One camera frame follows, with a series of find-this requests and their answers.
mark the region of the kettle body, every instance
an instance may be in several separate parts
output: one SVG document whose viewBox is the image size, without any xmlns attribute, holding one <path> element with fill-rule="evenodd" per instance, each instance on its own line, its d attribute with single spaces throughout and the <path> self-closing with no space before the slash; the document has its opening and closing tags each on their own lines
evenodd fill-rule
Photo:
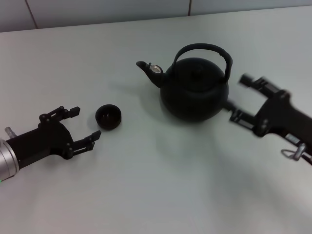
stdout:
<svg viewBox="0 0 312 234">
<path fill-rule="evenodd" d="M 213 62 L 203 58 L 177 59 L 193 49 L 206 49 L 219 53 L 227 65 L 225 73 Z M 228 79 L 232 58 L 222 48 L 204 43 L 185 46 L 164 73 L 157 65 L 136 63 L 157 87 L 166 108 L 185 121 L 204 121 L 216 115 L 228 98 Z"/>
</svg>

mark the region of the kettle lid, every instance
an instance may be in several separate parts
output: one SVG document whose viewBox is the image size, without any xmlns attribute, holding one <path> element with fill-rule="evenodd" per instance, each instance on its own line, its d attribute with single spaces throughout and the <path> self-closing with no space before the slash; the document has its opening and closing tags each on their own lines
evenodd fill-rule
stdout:
<svg viewBox="0 0 312 234">
<path fill-rule="evenodd" d="M 175 65 L 175 79 L 185 89 L 192 92 L 204 92 L 223 82 L 224 73 L 203 58 L 185 58 Z"/>
</svg>

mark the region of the robotic arm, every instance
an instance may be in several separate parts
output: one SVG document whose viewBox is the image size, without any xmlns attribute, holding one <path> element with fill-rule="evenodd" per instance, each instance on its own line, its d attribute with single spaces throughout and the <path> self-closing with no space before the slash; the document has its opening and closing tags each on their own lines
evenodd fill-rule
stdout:
<svg viewBox="0 0 312 234">
<path fill-rule="evenodd" d="M 73 141 L 61 120 L 78 116 L 80 108 L 69 111 L 63 106 L 39 116 L 38 128 L 16 136 L 8 127 L 6 132 L 11 139 L 0 139 L 0 181 L 13 177 L 24 168 L 49 155 L 59 155 L 63 159 L 93 150 L 101 131 L 92 133 L 85 139 Z"/>
<path fill-rule="evenodd" d="M 280 135 L 298 147 L 296 152 L 282 150 L 284 156 L 296 161 L 303 158 L 312 165 L 312 119 L 291 106 L 290 93 L 277 88 L 265 78 L 253 81 L 243 75 L 239 83 L 257 90 L 268 99 L 255 116 L 228 101 L 224 108 L 232 112 L 230 121 L 251 130 L 258 137 L 269 133 Z"/>
</svg>

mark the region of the kettle handle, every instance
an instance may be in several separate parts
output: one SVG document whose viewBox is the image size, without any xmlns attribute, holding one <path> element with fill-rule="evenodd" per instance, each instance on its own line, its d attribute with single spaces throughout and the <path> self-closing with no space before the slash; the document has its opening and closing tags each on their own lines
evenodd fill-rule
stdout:
<svg viewBox="0 0 312 234">
<path fill-rule="evenodd" d="M 196 43 L 196 44 L 191 44 L 183 47 L 182 49 L 179 50 L 177 55 L 175 56 L 175 60 L 172 64 L 172 72 L 176 74 L 176 61 L 177 59 L 184 54 L 185 52 L 188 52 L 190 50 L 196 50 L 196 49 L 203 49 L 203 50 L 212 50 L 217 53 L 219 53 L 226 61 L 226 68 L 224 72 L 224 82 L 227 82 L 230 78 L 231 74 L 231 67 L 232 67 L 232 57 L 221 47 L 216 46 L 216 45 L 211 45 L 211 44 L 205 44 L 205 43 Z"/>
</svg>

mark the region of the tiled wall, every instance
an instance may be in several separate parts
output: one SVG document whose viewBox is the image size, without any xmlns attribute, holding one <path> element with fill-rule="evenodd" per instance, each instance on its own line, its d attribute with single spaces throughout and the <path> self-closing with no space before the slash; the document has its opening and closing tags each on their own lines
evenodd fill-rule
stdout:
<svg viewBox="0 0 312 234">
<path fill-rule="evenodd" d="M 312 5 L 312 0 L 0 0 L 0 32 Z"/>
</svg>

